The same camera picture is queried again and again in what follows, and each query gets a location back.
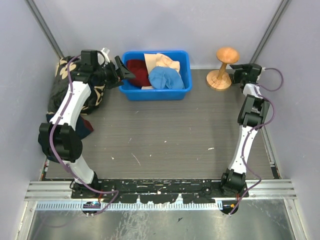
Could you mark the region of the blue plastic bin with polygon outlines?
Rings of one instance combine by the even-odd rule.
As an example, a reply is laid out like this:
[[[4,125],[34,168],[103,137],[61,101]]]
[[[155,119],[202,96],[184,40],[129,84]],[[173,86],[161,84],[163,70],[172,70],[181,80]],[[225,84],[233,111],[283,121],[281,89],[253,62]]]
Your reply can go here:
[[[193,87],[184,50],[128,51],[122,61],[135,75],[119,87],[130,101],[182,100]]]

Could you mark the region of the light blue bucket hat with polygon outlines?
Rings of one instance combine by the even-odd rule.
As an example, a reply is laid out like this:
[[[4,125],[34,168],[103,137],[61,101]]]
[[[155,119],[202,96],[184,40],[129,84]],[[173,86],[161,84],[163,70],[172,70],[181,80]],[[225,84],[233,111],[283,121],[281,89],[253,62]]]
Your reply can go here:
[[[154,89],[182,90],[185,88],[181,75],[169,67],[156,66],[148,75]]]

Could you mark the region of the wooden hat stand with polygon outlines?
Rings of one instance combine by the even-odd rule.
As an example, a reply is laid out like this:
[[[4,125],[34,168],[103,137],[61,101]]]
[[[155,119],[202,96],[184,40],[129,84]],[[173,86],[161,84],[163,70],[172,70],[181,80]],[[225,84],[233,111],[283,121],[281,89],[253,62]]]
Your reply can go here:
[[[219,70],[212,70],[206,76],[208,86],[217,91],[224,91],[232,85],[226,72],[227,65],[235,64],[240,59],[238,51],[232,47],[221,47],[216,52],[216,58],[221,62]]]

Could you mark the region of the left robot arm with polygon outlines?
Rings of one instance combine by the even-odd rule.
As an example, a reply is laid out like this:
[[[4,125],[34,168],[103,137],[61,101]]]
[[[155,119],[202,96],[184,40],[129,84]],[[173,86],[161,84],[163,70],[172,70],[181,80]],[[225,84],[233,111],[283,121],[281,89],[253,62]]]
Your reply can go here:
[[[74,177],[77,190],[88,198],[104,194],[97,174],[88,166],[82,151],[83,143],[76,133],[82,108],[92,93],[91,85],[101,83],[103,89],[123,85],[123,80],[135,75],[123,64],[119,56],[111,61],[110,50],[82,50],[66,64],[68,86],[66,94],[54,116],[39,127],[43,153],[58,162]]]

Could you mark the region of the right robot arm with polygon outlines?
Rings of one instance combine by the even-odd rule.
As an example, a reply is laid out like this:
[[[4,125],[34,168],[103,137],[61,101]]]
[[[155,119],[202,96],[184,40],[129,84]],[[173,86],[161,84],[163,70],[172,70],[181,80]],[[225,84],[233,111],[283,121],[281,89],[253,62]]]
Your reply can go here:
[[[229,75],[231,82],[239,84],[245,99],[237,118],[239,137],[236,149],[219,184],[219,191],[225,197],[231,197],[234,193],[240,194],[245,190],[247,162],[252,144],[265,123],[270,108],[270,102],[262,97],[258,86],[263,68],[255,63],[232,64],[230,67],[234,70],[234,73]]]

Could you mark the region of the black floral blanket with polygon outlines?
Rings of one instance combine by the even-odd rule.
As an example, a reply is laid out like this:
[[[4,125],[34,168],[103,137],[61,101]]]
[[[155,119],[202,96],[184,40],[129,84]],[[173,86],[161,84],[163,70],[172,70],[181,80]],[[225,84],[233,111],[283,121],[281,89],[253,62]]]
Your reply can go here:
[[[69,86],[67,64],[72,58],[72,56],[63,57],[56,66],[55,78],[52,84],[46,113],[49,116],[53,116],[58,111],[66,96]],[[81,108],[81,115],[89,115],[97,109],[106,90],[106,83],[104,80],[91,80],[89,86],[91,94]]]

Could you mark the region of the dark red hat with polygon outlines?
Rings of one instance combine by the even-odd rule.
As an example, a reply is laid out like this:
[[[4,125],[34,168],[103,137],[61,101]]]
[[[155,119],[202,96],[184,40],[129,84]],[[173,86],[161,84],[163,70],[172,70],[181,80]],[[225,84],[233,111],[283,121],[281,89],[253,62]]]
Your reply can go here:
[[[135,75],[135,78],[128,81],[135,87],[149,87],[149,73],[147,70],[146,62],[140,59],[130,59],[126,62],[127,68]]]

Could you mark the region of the navy and red cloth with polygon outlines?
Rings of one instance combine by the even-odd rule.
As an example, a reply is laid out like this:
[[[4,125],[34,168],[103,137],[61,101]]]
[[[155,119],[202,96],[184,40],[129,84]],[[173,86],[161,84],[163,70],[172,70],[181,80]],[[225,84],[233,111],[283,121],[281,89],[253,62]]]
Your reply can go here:
[[[46,113],[46,120],[48,123],[54,115],[54,112]],[[51,128],[48,130],[48,137],[50,136],[51,130]],[[79,115],[75,126],[75,133],[78,135],[78,137],[83,140],[88,137],[93,131],[94,128],[92,127],[91,123],[88,120],[84,119],[81,115]]]

